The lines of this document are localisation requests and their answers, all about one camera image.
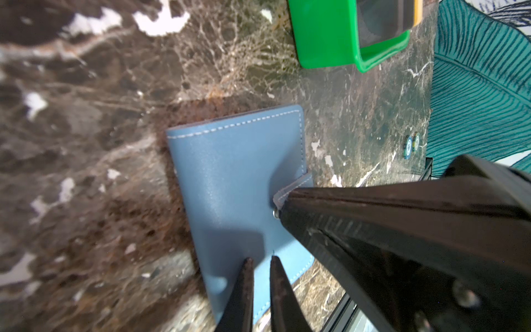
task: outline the teal leaf pattern fabric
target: teal leaf pattern fabric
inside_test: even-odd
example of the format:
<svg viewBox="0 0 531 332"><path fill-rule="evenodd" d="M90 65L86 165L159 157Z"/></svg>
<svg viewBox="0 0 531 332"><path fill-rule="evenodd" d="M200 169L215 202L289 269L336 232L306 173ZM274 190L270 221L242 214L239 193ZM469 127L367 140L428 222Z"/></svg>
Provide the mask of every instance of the teal leaf pattern fabric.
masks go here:
<svg viewBox="0 0 531 332"><path fill-rule="evenodd" d="M527 150L529 39L464 0L443 0L431 107L427 155L434 158L434 176L461 154L495 161ZM522 170L531 172L531 167Z"/></svg>
<svg viewBox="0 0 531 332"><path fill-rule="evenodd" d="M531 169L531 155L515 163L513 167L522 171L527 171L529 173L529 170Z"/></svg>

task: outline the black metal frame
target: black metal frame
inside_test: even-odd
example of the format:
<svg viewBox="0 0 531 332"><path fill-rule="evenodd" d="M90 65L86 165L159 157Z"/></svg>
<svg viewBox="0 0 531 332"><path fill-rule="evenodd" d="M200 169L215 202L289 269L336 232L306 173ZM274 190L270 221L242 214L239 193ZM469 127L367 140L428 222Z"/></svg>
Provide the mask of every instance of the black metal frame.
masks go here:
<svg viewBox="0 0 531 332"><path fill-rule="evenodd" d="M379 332L531 330L527 174L460 156L435 181L296 189L280 220ZM276 257L271 303L273 331L310 331Z"/></svg>

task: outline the green plastic container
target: green plastic container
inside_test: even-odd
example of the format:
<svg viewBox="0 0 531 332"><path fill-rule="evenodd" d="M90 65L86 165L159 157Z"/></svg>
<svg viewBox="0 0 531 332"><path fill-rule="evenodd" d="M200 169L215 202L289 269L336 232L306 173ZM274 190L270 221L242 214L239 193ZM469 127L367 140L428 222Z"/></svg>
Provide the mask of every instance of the green plastic container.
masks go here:
<svg viewBox="0 0 531 332"><path fill-rule="evenodd" d="M356 64L362 73L406 48L409 30L360 48L355 0L288 0L295 45L307 69Z"/></svg>

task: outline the white stitching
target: white stitching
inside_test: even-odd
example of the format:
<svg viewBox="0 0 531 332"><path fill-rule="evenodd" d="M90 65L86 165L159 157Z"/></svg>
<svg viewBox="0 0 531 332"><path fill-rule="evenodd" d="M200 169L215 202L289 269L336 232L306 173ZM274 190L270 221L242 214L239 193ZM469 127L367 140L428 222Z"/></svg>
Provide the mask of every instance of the white stitching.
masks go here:
<svg viewBox="0 0 531 332"><path fill-rule="evenodd" d="M225 125L223 127L218 127L217 129L203 130L203 131L200 131L200 132L197 132L197 133L191 133L191 134L183 134L183 135L177 135L177 136L168 136L168 138L171 139L171 140L175 140L175 139L179 139L179 138L187 138L187 137L192 137L192 136L208 134L208 133L211 133L211 132L214 132L214 131L217 131L217 130L222 130L222 129L227 129L227 128L230 128L230 127L241 126L243 124L248 124L248 123L252 123L252 122L260 121L260 120L268 120L268 119L271 119L271 118L274 118L274 117L277 117L277 116L291 114L291 113L295 113L295 112L299 113L299 131L301 132L301 155L302 155L303 154L303 152L302 152L302 117L301 117L301 114L300 114L300 110L298 110L298 109L290 110L289 112L279 113L279 114L275 114L275 115L268 115L268 116L264 116L264 117L258 117L258 118L255 118L255 119L252 119L252 120L249 120L249 121L242 121L242 122L232 123L232 124L229 124L229 125Z"/></svg>
<svg viewBox="0 0 531 332"><path fill-rule="evenodd" d="M304 180L303 182L301 182L298 186L296 186L295 188L291 189L290 191L288 191L287 193L285 193L284 195L280 196L278 199L281 199L283 197L285 197L287 194L291 193L292 191L294 191L295 189L297 189L298 187L300 187L301 185L305 184L306 182L308 182L309 179L311 179L312 177L309 176L306 180Z"/></svg>
<svg viewBox="0 0 531 332"><path fill-rule="evenodd" d="M303 273L304 271L306 271L306 269L310 266L310 263L312 262L312 259L313 259L313 256L310 255L310 260L309 260L308 264L306 264L306 266L305 266L302 270L300 270L300 271L297 273L297 275L296 275L295 277L293 277L293 278L291 278L291 279L289 280L289 283L290 283L290 284L293 283L293 281L295 281L295 278L297 278L301 273ZM260 308L260 310L256 313L256 315L254 315L253 320L255 320L255 319L256 319L257 317L259 317L259 316L262 316L263 313L265 312L266 307L267 307L268 305L270 305L269 301L267 301L267 302L266 302L266 303Z"/></svg>

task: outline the wallet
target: wallet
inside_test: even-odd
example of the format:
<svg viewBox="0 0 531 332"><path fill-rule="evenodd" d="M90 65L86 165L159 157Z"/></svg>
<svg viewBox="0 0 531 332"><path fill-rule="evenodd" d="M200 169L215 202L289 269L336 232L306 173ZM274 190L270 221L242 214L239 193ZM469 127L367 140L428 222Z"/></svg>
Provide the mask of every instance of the wallet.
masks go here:
<svg viewBox="0 0 531 332"><path fill-rule="evenodd" d="M292 284L314 261L273 215L291 190L313 186L304 111L269 108L173 127L167 136L215 320L251 257L256 323L270 306L271 257L280 258Z"/></svg>

